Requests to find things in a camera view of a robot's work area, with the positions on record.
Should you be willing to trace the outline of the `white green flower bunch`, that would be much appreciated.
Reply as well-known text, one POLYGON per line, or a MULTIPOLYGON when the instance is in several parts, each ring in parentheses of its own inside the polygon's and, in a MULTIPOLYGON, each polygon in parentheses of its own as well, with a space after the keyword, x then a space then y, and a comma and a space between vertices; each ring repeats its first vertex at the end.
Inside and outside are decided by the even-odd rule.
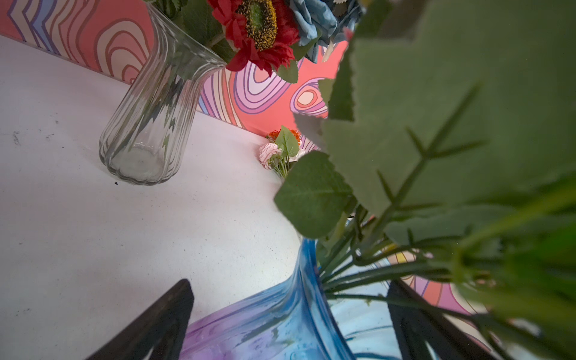
POLYGON ((573 1, 372 1, 321 136, 356 214, 332 293, 396 244, 504 353, 575 357, 573 1))

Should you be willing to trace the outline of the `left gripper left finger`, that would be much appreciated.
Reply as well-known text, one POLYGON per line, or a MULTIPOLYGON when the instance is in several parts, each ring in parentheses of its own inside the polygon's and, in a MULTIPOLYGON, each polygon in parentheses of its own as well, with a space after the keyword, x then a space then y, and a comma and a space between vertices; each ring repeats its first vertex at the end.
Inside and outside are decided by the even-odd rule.
POLYGON ((90 359, 178 359, 194 306, 181 279, 90 359))

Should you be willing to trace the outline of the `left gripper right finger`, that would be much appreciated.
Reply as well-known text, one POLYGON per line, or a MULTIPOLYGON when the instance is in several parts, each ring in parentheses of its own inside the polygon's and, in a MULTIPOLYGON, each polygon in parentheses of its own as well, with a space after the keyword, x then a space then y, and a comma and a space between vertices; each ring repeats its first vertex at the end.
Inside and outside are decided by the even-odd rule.
POLYGON ((403 281, 393 280, 385 299, 403 359, 493 358, 403 281))

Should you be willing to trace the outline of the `clear ribbed glass vase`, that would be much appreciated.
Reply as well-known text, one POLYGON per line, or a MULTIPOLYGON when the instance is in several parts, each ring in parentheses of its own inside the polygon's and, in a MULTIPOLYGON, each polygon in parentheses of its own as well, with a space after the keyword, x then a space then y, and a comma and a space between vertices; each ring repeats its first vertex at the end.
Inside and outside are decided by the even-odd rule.
POLYGON ((147 7, 152 51, 99 140, 99 157, 114 176, 157 185, 178 171, 204 83, 224 61, 147 7))

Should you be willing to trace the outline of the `orange flower stem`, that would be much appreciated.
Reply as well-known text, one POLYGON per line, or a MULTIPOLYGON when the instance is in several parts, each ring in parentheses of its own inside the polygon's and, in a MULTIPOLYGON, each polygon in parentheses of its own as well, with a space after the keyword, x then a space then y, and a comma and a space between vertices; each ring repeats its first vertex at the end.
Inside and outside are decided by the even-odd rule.
POLYGON ((269 133, 266 139, 267 143, 259 147, 257 159, 265 169, 285 179, 293 165, 306 155, 302 148, 301 134, 297 130, 282 127, 269 133))

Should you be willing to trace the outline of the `blue purple glass vase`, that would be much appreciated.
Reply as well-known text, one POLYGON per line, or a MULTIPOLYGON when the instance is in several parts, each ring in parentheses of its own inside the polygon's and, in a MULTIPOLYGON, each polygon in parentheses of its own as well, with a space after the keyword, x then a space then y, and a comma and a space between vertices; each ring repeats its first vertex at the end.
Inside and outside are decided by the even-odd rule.
POLYGON ((189 325, 180 359, 400 359, 388 305, 329 300, 316 244, 303 241, 282 283, 189 325))

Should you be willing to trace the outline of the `teal rose flower stem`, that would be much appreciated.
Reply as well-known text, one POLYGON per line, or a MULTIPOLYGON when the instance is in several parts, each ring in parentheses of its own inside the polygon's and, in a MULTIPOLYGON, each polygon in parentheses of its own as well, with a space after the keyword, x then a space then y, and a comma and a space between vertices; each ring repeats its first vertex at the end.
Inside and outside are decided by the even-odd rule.
POLYGON ((366 7, 355 0, 290 0, 286 4, 299 31, 298 46, 307 50, 304 57, 313 63, 318 63, 321 47, 330 54, 337 44, 348 41, 366 13, 366 7))

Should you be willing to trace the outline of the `red flower stem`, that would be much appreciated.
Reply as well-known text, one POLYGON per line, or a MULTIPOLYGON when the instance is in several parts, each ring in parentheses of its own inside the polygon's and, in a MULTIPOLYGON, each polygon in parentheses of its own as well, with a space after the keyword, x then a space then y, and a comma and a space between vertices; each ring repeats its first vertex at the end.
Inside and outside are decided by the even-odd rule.
POLYGON ((294 13, 285 1, 209 1, 211 15, 223 27, 234 55, 226 69, 238 72, 248 63, 267 74, 288 68, 296 60, 299 41, 294 13))

